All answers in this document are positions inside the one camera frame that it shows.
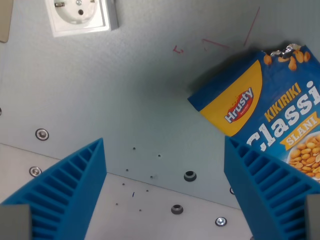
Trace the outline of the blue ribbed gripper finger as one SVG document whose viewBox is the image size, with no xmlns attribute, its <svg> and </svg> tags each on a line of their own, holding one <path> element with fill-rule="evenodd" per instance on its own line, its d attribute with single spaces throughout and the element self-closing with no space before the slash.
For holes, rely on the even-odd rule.
<svg viewBox="0 0 320 240">
<path fill-rule="evenodd" d="M 107 175 L 102 138 L 26 183 L 2 205 L 28 205 L 34 240 L 83 240 Z"/>
<path fill-rule="evenodd" d="M 224 174 L 256 240 L 305 240 L 305 200 L 314 179 L 233 137 L 224 139 Z"/>
</svg>

